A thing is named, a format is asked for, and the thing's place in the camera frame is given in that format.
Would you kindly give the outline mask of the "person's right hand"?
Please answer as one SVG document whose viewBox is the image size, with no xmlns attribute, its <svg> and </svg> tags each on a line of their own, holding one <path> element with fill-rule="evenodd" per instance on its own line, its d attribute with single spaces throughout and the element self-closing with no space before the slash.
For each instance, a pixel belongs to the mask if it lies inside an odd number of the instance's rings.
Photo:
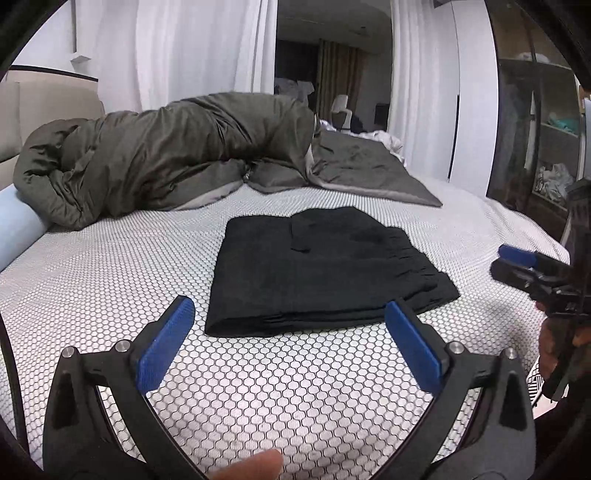
<svg viewBox="0 0 591 480">
<path fill-rule="evenodd" d="M 547 380 L 555 370 L 558 364 L 558 354 L 560 348 L 558 342 L 559 320 L 546 316 L 539 335 L 539 373 L 544 380 Z M 576 331 L 572 344 L 576 347 L 582 347 L 590 343 L 590 327 L 582 327 Z"/>
</svg>

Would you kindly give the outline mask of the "person's left hand thumb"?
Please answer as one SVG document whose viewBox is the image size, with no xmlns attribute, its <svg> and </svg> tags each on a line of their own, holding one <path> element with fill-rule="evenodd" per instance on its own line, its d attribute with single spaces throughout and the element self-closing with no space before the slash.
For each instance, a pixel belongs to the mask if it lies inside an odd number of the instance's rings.
<svg viewBox="0 0 591 480">
<path fill-rule="evenodd" d="M 215 471 L 211 480 L 276 480 L 283 470 L 283 455 L 271 449 Z"/>
</svg>

